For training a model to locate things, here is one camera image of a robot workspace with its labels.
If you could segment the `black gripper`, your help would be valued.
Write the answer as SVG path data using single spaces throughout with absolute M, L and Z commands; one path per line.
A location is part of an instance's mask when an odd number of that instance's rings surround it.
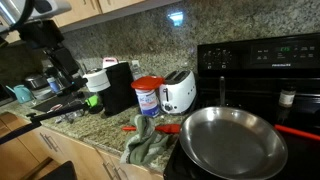
M 64 46 L 49 48 L 45 50 L 45 54 L 69 82 L 75 81 L 74 75 L 78 73 L 79 67 L 67 48 Z

